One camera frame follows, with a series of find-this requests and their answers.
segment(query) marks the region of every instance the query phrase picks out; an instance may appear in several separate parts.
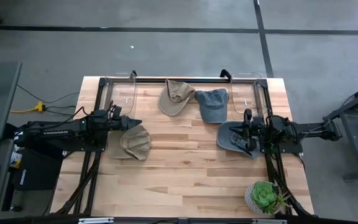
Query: yellow extension cord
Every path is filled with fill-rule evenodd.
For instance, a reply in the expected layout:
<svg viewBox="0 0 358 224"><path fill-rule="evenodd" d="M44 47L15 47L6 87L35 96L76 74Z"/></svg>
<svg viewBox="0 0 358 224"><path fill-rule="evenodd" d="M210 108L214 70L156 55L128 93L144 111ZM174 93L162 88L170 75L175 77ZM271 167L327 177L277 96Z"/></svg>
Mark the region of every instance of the yellow extension cord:
<svg viewBox="0 0 358 224"><path fill-rule="evenodd" d="M22 111L14 111L14 110L11 110L9 112L11 113L28 113L28 112L32 112L32 111L38 111L38 112L44 112L45 110L45 104L40 101L38 102L37 106L35 106L34 108L31 108L31 109L28 109L28 110L22 110Z"/></svg>

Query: clear plastic panel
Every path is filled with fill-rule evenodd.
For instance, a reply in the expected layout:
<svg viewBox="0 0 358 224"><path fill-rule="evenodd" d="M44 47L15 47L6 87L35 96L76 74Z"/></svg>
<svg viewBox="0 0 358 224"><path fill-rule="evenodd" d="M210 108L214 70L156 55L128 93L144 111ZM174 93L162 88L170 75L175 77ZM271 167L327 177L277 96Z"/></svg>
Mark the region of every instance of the clear plastic panel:
<svg viewBox="0 0 358 224"><path fill-rule="evenodd" d="M132 72L119 72L113 77L106 77L106 80L100 108L106 110L112 103L122 108L120 115L135 118L136 75Z"/></svg>
<svg viewBox="0 0 358 224"><path fill-rule="evenodd" d="M231 74L231 112L234 120L243 120L244 111L252 110L252 115L267 112L263 88L260 86L262 76L259 73Z"/></svg>

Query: black bracket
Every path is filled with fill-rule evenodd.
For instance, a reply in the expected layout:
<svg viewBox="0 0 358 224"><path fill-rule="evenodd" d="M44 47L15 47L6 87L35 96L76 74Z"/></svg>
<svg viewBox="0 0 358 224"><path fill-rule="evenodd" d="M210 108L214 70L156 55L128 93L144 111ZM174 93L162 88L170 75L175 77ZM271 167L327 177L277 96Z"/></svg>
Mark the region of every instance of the black bracket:
<svg viewBox="0 0 358 224"><path fill-rule="evenodd" d="M230 73L229 73L226 69L222 69L221 74L220 74L219 77L220 77L220 78L227 77L227 79L229 80L229 82L231 82L231 75L230 75Z"/></svg>

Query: white plant pot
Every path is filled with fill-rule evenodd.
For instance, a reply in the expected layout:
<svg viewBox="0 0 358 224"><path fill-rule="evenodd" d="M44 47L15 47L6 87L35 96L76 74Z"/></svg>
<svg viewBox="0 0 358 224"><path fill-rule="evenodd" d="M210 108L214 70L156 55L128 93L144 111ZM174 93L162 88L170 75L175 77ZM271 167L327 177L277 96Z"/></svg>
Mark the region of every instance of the white plant pot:
<svg viewBox="0 0 358 224"><path fill-rule="evenodd" d="M269 214L269 213L264 213L259 207L258 205L255 203L254 199L252 199L252 190L254 189L254 184L251 184L248 186L247 190L246 190L246 193L244 195L244 199L246 201L246 204L247 206L249 207L249 209L251 209L253 212L255 212L256 214ZM281 206L278 207L276 209L276 211L274 212L274 214L276 214L277 212L279 212L281 210Z"/></svg>

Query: gray baseball cap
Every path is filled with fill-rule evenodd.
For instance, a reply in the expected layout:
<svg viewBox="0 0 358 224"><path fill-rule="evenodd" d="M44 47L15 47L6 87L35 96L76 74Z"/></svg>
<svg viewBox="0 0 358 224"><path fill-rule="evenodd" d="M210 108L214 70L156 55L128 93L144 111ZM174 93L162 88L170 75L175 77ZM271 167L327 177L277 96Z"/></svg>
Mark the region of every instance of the gray baseball cap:
<svg viewBox="0 0 358 224"><path fill-rule="evenodd" d="M197 91L196 100L205 123L223 123L227 119L229 95L225 89Z"/></svg>
<svg viewBox="0 0 358 224"><path fill-rule="evenodd" d="M111 159L145 160L150 151L150 134L137 125L127 131L110 131L108 154Z"/></svg>
<svg viewBox="0 0 358 224"><path fill-rule="evenodd" d="M255 141L256 148L252 151L248 151L248 139L244 139L240 135L232 132L230 128L241 126L240 121L226 121L221 124L218 129L218 136L216 137L216 144L224 149L241 152L247 157L253 159L258 158L260 152L260 144L257 138L253 137L252 141Z"/></svg>
<svg viewBox="0 0 358 224"><path fill-rule="evenodd" d="M158 107L169 116L176 116L187 102L194 98L196 90L185 82L165 80L165 87L158 99Z"/></svg>

